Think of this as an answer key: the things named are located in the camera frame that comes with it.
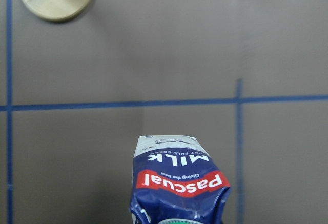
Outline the blue white milk carton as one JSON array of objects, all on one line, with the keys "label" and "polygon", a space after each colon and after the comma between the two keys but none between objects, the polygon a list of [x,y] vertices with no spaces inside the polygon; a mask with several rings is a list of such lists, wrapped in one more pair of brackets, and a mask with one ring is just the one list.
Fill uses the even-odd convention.
[{"label": "blue white milk carton", "polygon": [[194,137],[140,136],[133,156],[133,223],[222,223],[230,183]]}]

